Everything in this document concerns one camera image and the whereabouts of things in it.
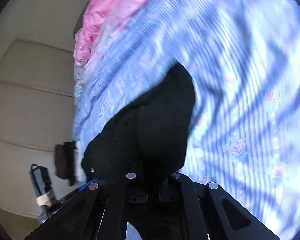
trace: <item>pink blanket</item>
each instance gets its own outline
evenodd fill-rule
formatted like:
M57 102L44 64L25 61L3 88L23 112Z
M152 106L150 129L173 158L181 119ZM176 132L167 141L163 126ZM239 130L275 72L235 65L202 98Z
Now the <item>pink blanket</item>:
M81 30L74 48L76 104L95 65L118 37L135 12L147 0L90 0L83 15ZM87 64L91 53L97 53L93 64Z

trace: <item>round metal joint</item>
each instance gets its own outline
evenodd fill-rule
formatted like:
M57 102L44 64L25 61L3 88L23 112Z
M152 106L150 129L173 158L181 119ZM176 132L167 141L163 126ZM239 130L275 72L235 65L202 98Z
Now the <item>round metal joint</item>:
M215 182L210 182L208 186L209 186L209 188L211 188L211 189L217 189L217 188L218 188L218 184L215 183Z
M171 177L173 177L174 179L179 179L180 178L180 173L179 172L174 172L171 174Z
M90 190L96 190L99 187L98 183L92 182L89 184L88 188Z
M135 175L133 172L129 172L129 173L126 175L126 177L127 177L128 179L134 179L134 178L136 177L136 175Z

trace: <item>bed sheet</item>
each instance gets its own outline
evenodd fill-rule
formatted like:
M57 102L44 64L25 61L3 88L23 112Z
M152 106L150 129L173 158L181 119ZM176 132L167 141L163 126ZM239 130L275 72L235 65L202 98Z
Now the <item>bed sheet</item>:
M281 240L292 239L300 229L300 7L150 0L83 93L73 126L81 151L175 60L196 93L181 172L216 181Z

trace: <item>bed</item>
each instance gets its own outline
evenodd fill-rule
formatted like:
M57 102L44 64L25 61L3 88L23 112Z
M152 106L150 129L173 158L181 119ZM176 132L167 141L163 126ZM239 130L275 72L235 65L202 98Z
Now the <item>bed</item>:
M300 239L300 0L149 0L101 60L91 52L73 124L81 158L175 60L196 96L180 172Z

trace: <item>striped fabric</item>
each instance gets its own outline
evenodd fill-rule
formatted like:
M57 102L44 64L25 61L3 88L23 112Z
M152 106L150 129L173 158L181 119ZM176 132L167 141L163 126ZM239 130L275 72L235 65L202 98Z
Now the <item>striped fabric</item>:
M281 240L300 229L300 8L294 0L150 0L95 68L74 119L82 152L174 60L196 103L186 163Z

